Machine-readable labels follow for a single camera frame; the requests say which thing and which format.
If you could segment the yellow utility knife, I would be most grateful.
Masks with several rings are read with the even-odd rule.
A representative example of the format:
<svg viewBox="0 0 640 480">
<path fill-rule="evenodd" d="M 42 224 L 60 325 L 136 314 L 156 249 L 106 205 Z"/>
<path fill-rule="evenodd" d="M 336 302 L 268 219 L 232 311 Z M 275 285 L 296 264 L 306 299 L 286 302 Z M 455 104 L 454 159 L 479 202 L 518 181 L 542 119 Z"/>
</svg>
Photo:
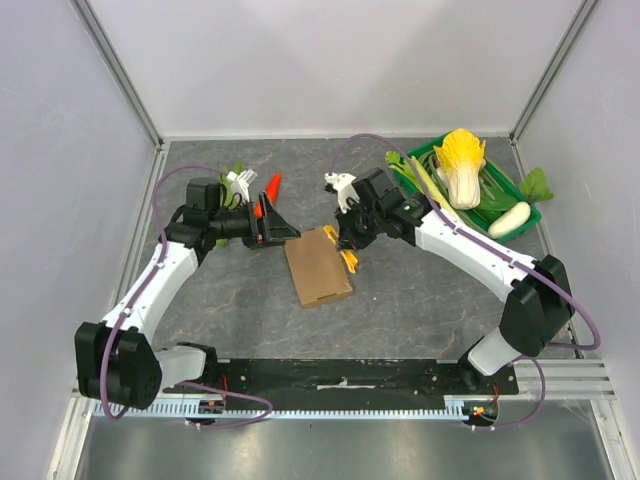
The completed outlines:
<svg viewBox="0 0 640 480">
<path fill-rule="evenodd" d="M 352 250 L 341 250 L 338 247 L 338 232 L 332 225 L 324 225 L 322 230 L 325 232 L 329 240 L 334 245 L 336 251 L 341 256 L 346 269 L 351 274 L 356 274 L 359 269 L 359 260 Z"/>
</svg>

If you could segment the brown cardboard express box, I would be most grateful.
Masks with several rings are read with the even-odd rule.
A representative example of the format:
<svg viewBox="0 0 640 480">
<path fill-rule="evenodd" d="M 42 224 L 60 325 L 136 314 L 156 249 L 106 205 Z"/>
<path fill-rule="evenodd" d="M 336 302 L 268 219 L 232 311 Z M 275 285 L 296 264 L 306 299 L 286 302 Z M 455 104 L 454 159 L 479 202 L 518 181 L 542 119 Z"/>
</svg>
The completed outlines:
<svg viewBox="0 0 640 480">
<path fill-rule="evenodd" d="M 353 293 L 344 262 L 322 227 L 287 241 L 284 250 L 304 308 L 335 302 Z"/>
</svg>

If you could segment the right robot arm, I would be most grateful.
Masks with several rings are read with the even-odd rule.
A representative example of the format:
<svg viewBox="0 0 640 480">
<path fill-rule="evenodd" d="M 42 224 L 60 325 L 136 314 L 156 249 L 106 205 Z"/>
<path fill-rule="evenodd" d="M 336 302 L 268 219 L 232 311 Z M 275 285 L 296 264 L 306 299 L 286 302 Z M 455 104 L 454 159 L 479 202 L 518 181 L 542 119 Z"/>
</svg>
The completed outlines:
<svg viewBox="0 0 640 480">
<path fill-rule="evenodd" d="M 566 270 L 557 258 L 537 261 L 467 229 L 425 195 L 404 195 L 380 168 L 360 176 L 328 173 L 325 181 L 338 200 L 338 249 L 363 250 L 386 234 L 449 261 L 503 302 L 499 325 L 467 351 L 458 368 L 465 391 L 481 393 L 506 364 L 538 356 L 574 315 L 565 298 Z"/>
</svg>

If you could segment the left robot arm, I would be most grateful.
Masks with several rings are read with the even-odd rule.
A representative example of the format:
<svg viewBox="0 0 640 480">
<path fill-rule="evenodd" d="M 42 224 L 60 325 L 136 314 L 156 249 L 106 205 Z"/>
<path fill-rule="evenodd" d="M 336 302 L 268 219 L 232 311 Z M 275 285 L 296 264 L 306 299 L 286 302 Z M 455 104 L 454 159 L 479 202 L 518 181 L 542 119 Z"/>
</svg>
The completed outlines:
<svg viewBox="0 0 640 480">
<path fill-rule="evenodd" d="M 84 322 L 74 337 L 78 390 L 104 405 L 145 409 L 157 394 L 185 381 L 198 393 L 219 382 L 211 363 L 213 350 L 181 344 L 156 352 L 153 337 L 168 306 L 220 240 L 239 239 L 249 249 L 282 246 L 300 237 L 260 194 L 257 216 L 245 201 L 229 208 L 222 203 L 223 184 L 195 178 L 186 199 L 161 231 L 151 260 L 119 301 L 98 322 Z"/>
</svg>

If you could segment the orange carrot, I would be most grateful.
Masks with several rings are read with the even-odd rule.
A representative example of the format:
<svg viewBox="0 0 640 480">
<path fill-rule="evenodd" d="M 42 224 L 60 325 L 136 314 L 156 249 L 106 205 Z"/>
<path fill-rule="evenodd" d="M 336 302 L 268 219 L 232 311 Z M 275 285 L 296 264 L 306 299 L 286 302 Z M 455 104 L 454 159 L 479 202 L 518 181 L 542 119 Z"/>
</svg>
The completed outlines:
<svg viewBox="0 0 640 480">
<path fill-rule="evenodd" d="M 281 184 L 281 173 L 280 172 L 276 172 L 271 179 L 269 180 L 264 193 L 266 194 L 268 200 L 271 202 L 272 205 L 274 205 L 277 201 L 278 195 L 279 195 L 279 189 L 280 189 L 280 184 Z M 257 201 L 255 207 L 254 207 L 254 214 L 257 218 L 261 218 L 264 214 L 263 208 L 260 204 L 260 201 Z"/>
</svg>

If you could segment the green leafy lettuce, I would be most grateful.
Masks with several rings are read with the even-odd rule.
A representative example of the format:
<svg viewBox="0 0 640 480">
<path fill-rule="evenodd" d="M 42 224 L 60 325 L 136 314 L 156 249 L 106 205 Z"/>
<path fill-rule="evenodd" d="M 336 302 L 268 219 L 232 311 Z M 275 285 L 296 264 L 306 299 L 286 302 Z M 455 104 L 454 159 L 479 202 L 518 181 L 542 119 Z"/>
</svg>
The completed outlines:
<svg viewBox="0 0 640 480">
<path fill-rule="evenodd" d="M 241 160 L 238 160 L 232 167 L 221 165 L 220 169 L 222 174 L 219 175 L 219 181 L 223 185 L 221 190 L 221 205 L 231 209 L 242 202 L 242 197 L 233 192 L 232 181 L 228 178 L 228 174 L 240 174 L 243 169 L 243 163 Z"/>
</svg>

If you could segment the green celery stalk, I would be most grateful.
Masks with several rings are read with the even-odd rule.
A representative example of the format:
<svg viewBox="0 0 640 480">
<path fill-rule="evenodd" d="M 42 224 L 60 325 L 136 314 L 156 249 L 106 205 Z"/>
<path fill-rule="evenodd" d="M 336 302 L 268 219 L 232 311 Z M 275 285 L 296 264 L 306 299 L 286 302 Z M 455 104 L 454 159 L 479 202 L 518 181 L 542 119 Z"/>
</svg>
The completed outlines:
<svg viewBox="0 0 640 480">
<path fill-rule="evenodd" d="M 455 209 L 445 199 L 434 180 L 415 156 L 407 160 L 399 152 L 388 151 L 385 155 L 385 160 L 394 172 L 397 180 L 404 186 L 407 192 L 427 192 L 430 198 L 436 202 L 439 207 L 447 211 L 455 221 L 461 220 Z"/>
</svg>

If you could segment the yellow napa cabbage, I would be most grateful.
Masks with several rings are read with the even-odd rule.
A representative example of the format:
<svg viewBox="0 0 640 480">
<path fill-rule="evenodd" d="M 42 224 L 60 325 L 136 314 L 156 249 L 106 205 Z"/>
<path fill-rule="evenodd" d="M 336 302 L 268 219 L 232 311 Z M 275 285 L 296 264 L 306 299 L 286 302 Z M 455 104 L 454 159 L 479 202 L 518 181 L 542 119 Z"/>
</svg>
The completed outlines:
<svg viewBox="0 0 640 480">
<path fill-rule="evenodd" d="M 458 128 L 448 133 L 435 154 L 449 180 L 449 203 L 459 210 L 477 207 L 481 200 L 479 173 L 485 165 L 486 142 Z"/>
</svg>

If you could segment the green bok choy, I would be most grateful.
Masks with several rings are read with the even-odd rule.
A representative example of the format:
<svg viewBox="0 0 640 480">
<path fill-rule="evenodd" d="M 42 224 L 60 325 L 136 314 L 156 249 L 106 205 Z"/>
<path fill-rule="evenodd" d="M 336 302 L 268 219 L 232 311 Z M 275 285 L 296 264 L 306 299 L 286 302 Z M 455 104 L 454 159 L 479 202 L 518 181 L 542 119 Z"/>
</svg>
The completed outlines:
<svg viewBox="0 0 640 480">
<path fill-rule="evenodd" d="M 495 221 L 504 212 L 513 208 L 519 200 L 509 194 L 497 192 L 481 194 L 481 200 L 475 210 L 489 223 Z"/>
</svg>

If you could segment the green plastic tray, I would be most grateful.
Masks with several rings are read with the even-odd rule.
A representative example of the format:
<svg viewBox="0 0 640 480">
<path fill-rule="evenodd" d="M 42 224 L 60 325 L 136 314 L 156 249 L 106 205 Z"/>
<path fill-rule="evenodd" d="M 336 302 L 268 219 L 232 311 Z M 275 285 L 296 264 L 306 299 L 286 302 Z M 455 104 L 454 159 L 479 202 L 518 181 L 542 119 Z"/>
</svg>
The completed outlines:
<svg viewBox="0 0 640 480">
<path fill-rule="evenodd" d="M 449 202 L 448 187 L 445 182 L 440 178 L 440 174 L 436 173 L 439 168 L 439 163 L 436 157 L 434 146 L 441 146 L 444 136 L 437 138 L 432 142 L 428 142 L 420 147 L 412 149 L 408 152 L 410 157 L 415 157 L 422 169 L 429 174 L 431 182 L 437 187 L 438 191 L 445 200 Z M 464 223 L 480 233 L 489 236 L 489 228 L 500 217 L 506 215 L 506 213 L 516 206 L 518 203 L 528 203 L 526 195 L 523 195 L 519 190 L 519 187 L 514 184 L 511 178 L 504 173 L 498 167 L 495 162 L 485 157 L 486 165 L 480 170 L 479 186 L 480 186 L 480 203 L 478 206 L 472 209 L 459 210 L 454 208 L 454 213 L 464 221 Z M 395 178 L 401 184 L 404 191 L 408 194 L 413 194 L 416 191 L 421 191 L 421 184 L 415 178 L 411 167 L 406 167 L 408 171 L 406 176 L 402 173 L 395 172 Z M 517 228 L 512 228 L 500 237 L 495 237 L 494 240 L 498 243 L 505 243 L 507 240 L 515 238 L 523 232 L 535 227 L 541 220 L 542 216 L 536 206 L 532 203 L 529 205 L 529 217 L 521 225 L 517 225 Z"/>
</svg>

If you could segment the white radish with leaves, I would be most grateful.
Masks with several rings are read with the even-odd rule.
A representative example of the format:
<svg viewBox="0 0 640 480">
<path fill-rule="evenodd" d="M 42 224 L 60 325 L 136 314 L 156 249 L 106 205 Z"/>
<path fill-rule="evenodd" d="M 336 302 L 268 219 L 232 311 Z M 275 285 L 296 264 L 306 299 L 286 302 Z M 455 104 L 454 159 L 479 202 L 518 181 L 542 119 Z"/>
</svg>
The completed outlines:
<svg viewBox="0 0 640 480">
<path fill-rule="evenodd" d="M 546 173 L 540 167 L 530 171 L 520 182 L 519 192 L 524 200 L 517 202 L 489 226 L 488 234 L 492 239 L 500 239 L 523 226 L 530 217 L 533 204 L 554 198 Z"/>
</svg>

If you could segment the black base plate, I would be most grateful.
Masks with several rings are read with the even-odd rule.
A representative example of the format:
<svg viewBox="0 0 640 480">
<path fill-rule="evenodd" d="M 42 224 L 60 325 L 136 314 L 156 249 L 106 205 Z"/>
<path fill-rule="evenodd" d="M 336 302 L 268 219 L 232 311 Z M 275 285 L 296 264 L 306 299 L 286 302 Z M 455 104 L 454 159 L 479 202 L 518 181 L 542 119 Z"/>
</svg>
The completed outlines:
<svg viewBox="0 0 640 480">
<path fill-rule="evenodd" d="M 218 359 L 208 361 L 195 382 L 256 396 L 286 387 L 408 389 L 433 396 L 519 393 L 511 366 L 485 377 L 461 363 L 436 359 Z"/>
</svg>

